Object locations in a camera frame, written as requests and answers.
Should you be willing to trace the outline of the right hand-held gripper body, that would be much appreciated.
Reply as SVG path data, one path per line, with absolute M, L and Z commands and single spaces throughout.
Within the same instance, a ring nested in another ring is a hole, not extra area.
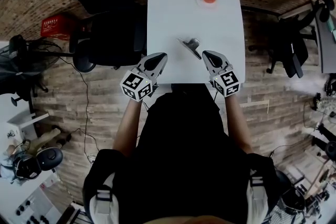
M 223 54 L 204 50 L 202 59 L 210 74 L 210 83 L 223 97 L 231 96 L 240 91 L 240 82 L 233 65 Z

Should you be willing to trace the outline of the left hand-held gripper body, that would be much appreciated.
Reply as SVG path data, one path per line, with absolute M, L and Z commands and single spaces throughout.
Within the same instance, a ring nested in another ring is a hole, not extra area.
M 167 63 L 167 54 L 157 52 L 143 57 L 131 70 L 128 70 L 120 82 L 124 95 L 134 101 L 151 97 L 158 88 L 157 78 Z

